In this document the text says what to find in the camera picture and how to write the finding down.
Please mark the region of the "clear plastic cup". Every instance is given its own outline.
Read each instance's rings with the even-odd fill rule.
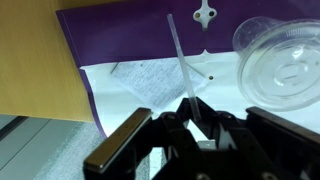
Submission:
[[[255,17],[238,27],[233,47],[241,58],[238,85],[251,102],[287,111],[320,100],[319,20]]]

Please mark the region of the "wooden surface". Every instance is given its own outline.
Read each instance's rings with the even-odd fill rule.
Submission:
[[[0,114],[93,121],[55,11],[110,0],[0,0]]]

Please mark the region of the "purple folder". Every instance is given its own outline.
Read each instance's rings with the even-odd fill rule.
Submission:
[[[193,14],[201,0],[130,0],[57,11],[77,67],[177,56],[167,14],[173,15],[185,55],[232,51],[237,27],[255,16],[279,20],[320,19],[318,0],[208,0],[217,17],[202,31]],[[98,115],[84,71],[93,115]]]

